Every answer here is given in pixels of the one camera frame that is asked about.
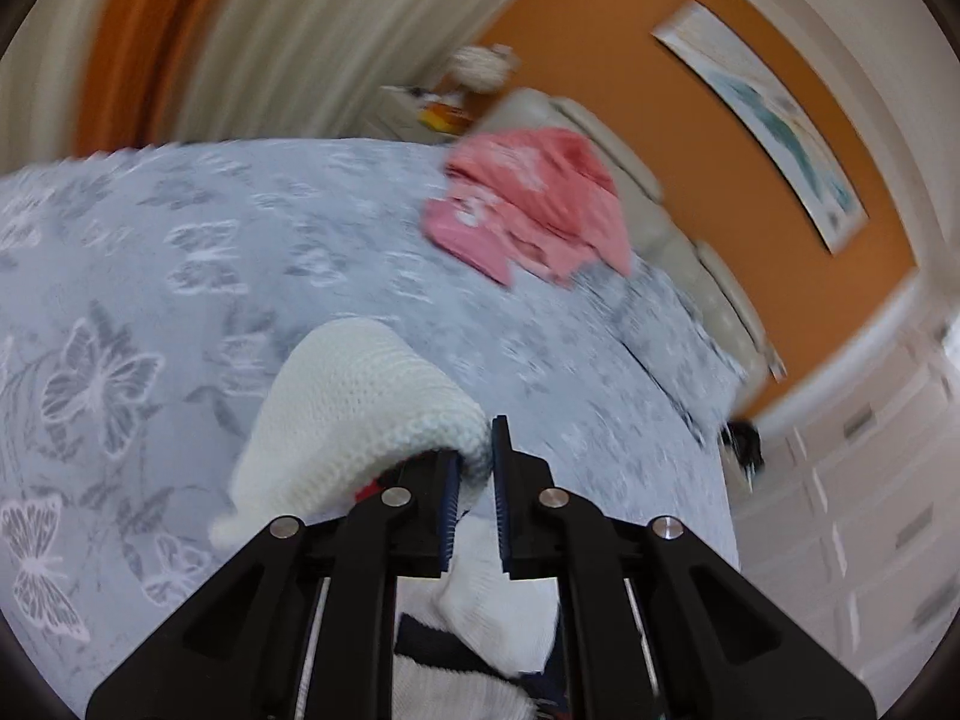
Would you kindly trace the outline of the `framed wall painting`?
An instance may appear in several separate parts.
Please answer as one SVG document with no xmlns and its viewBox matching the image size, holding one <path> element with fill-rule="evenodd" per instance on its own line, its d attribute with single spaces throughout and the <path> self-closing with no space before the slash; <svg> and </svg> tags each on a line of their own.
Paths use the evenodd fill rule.
<svg viewBox="0 0 960 720">
<path fill-rule="evenodd" d="M 830 254 L 866 226 L 867 211 L 827 140 L 771 68 L 709 8 L 690 0 L 652 36 L 693 70 L 763 146 Z"/>
</svg>

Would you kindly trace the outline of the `grey butterfly pillow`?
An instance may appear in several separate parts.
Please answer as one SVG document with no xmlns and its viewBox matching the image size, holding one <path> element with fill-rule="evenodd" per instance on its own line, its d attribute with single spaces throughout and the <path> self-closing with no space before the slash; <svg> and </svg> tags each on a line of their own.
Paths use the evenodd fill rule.
<svg viewBox="0 0 960 720">
<path fill-rule="evenodd" d="M 701 445 L 715 442 L 747 380 L 742 364 L 703 327 L 693 302 L 638 255 L 608 321 L 615 338 L 679 410 Z"/>
</svg>

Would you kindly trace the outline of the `black item on nightstand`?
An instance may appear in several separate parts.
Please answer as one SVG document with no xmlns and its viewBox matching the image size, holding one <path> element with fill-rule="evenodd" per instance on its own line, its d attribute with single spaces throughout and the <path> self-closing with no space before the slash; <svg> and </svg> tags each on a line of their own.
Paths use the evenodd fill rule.
<svg viewBox="0 0 960 720">
<path fill-rule="evenodd" d="M 721 431 L 721 447 L 724 456 L 739 468 L 748 491 L 752 491 L 766 466 L 760 433 L 755 424 L 745 419 L 729 421 Z"/>
</svg>

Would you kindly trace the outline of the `beige leather headboard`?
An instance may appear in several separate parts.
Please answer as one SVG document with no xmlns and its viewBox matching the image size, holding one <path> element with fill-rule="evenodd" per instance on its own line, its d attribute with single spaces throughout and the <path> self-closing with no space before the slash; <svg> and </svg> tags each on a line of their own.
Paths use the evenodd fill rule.
<svg viewBox="0 0 960 720">
<path fill-rule="evenodd" d="M 708 242 L 690 239 L 670 218 L 662 185 L 640 156 L 587 107 L 532 88 L 506 94 L 472 132 L 544 127 L 566 128 L 590 141 L 619 192 L 633 249 L 674 280 L 697 306 L 709 335 L 747 372 L 734 405 L 737 415 L 747 413 L 773 377 L 778 353 L 721 255 Z"/>
</svg>

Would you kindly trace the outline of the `white red black knit sweater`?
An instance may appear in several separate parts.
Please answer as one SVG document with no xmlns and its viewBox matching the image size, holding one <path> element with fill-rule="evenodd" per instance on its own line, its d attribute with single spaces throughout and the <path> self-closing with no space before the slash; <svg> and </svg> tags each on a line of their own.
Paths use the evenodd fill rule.
<svg viewBox="0 0 960 720">
<path fill-rule="evenodd" d="M 496 527 L 473 509 L 491 473 L 490 423 L 392 328 L 332 320 L 303 338 L 254 421 L 210 541 L 232 550 L 279 515 L 328 514 L 428 450 L 462 458 L 451 565 L 398 585 L 392 708 L 398 718 L 534 718 L 562 693 L 548 678 L 558 593 L 514 582 Z"/>
</svg>

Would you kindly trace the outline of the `white wardrobe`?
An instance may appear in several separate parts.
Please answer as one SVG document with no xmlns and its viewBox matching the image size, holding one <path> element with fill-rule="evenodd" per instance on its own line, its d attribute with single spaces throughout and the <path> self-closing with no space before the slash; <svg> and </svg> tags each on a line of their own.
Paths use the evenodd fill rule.
<svg viewBox="0 0 960 720">
<path fill-rule="evenodd" d="M 732 494 L 743 575 L 900 699 L 958 610 L 958 369 L 939 320 L 905 327 L 838 397 L 765 440 Z"/>
</svg>

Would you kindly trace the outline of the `left white nightstand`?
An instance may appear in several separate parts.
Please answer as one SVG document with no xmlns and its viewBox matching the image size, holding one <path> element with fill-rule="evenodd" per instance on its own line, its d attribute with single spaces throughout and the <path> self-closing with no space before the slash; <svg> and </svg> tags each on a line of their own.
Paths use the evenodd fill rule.
<svg viewBox="0 0 960 720">
<path fill-rule="evenodd" d="M 389 142 L 444 145 L 466 135 L 475 119 L 455 99 L 416 86 L 381 86 L 356 135 Z"/>
</svg>

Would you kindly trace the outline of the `pink clothes pile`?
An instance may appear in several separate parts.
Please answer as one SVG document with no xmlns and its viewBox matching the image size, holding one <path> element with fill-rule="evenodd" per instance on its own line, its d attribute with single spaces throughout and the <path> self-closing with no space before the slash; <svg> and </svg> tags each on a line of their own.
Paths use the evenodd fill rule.
<svg viewBox="0 0 960 720">
<path fill-rule="evenodd" d="M 444 176 L 448 192 L 425 202 L 421 231 L 503 288 L 515 266 L 562 284 L 594 262 L 630 275 L 617 187 L 583 135 L 558 127 L 470 135 L 449 149 Z"/>
</svg>

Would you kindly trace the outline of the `white feather lamp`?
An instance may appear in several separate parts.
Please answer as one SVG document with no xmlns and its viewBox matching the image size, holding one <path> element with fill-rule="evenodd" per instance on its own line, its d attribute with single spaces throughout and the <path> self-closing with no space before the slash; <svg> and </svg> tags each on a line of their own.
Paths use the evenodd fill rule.
<svg viewBox="0 0 960 720">
<path fill-rule="evenodd" d="M 509 46 L 464 46 L 451 55 L 449 76 L 472 93 L 494 94 L 505 86 L 519 65 Z"/>
</svg>

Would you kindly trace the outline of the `cream and orange curtain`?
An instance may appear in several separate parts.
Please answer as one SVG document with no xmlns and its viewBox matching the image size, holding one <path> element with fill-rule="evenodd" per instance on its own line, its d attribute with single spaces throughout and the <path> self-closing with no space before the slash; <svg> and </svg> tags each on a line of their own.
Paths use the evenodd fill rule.
<svg viewBox="0 0 960 720">
<path fill-rule="evenodd" d="M 2 164 L 356 132 L 511 0 L 2 0 Z"/>
</svg>

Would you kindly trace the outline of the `grey butterfly bedspread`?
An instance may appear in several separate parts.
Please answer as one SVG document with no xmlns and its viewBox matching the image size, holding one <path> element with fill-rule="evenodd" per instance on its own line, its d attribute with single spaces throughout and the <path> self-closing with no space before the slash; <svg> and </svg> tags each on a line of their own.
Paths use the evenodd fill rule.
<svg viewBox="0 0 960 720">
<path fill-rule="evenodd" d="M 2 181 L 2 613 L 74 712 L 220 564 L 208 528 L 268 387 L 370 317 L 612 517 L 736 537 L 716 441 L 635 361 L 615 273 L 500 288 L 423 238 L 438 146 L 117 151 Z"/>
</svg>

